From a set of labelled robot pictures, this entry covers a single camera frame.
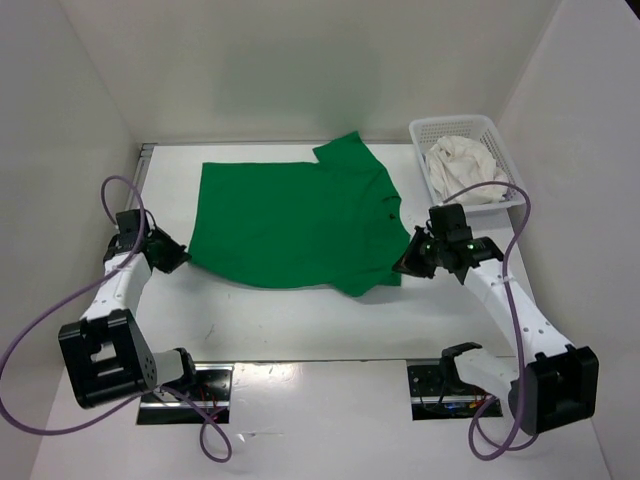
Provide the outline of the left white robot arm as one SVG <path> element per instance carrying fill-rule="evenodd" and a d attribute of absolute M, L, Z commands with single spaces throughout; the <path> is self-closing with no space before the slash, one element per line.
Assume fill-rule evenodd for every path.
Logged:
<path fill-rule="evenodd" d="M 134 232 L 118 233 L 103 257 L 111 278 L 99 287 L 81 319 L 61 327 L 61 347 L 76 401 L 94 408 L 164 386 L 180 400 L 194 396 L 200 376 L 182 347 L 153 352 L 136 311 L 154 270 L 171 273 L 190 259 L 165 231 L 149 231 L 139 247 Z"/>

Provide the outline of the white t shirt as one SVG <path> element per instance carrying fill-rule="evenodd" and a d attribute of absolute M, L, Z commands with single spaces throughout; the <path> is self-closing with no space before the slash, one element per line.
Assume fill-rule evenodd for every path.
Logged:
<path fill-rule="evenodd" d="M 431 184 L 442 200 L 479 183 L 509 181 L 487 147 L 462 136 L 440 137 L 426 152 L 425 162 Z"/>

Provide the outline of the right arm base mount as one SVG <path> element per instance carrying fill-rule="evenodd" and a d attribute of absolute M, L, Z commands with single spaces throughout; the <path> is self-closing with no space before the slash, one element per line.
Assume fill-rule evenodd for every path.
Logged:
<path fill-rule="evenodd" d="M 452 390 L 437 360 L 409 361 L 406 370 L 414 421 L 470 419 L 488 400 L 475 386 Z"/>

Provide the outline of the green t shirt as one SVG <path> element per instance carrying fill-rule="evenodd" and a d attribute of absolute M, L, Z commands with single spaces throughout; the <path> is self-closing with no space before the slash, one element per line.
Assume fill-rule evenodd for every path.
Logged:
<path fill-rule="evenodd" d="M 203 164 L 192 263 L 264 289 L 331 286 L 360 297 L 398 287 L 409 244 L 401 196 L 352 132 L 314 148 L 312 162 Z"/>

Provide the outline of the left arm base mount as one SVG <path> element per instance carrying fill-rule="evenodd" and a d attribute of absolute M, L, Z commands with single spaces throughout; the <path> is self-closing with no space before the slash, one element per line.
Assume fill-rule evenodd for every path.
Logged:
<path fill-rule="evenodd" d="M 196 362 L 196 381 L 182 393 L 217 424 L 227 424 L 234 365 Z M 202 417 L 187 402 L 167 392 L 156 391 L 141 398 L 136 424 L 141 426 L 202 424 Z"/>

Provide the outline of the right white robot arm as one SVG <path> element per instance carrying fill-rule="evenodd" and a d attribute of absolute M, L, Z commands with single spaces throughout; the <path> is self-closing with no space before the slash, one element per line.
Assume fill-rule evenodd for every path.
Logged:
<path fill-rule="evenodd" d="M 449 235 L 418 227 L 395 271 L 433 278 L 439 269 L 454 275 L 489 313 L 517 359 L 515 368 L 477 342 L 444 349 L 439 382 L 450 393 L 468 386 L 494 395 L 509 408 L 518 428 L 541 434 L 595 413 L 599 360 L 560 333 L 512 276 L 505 255 L 468 227 Z"/>

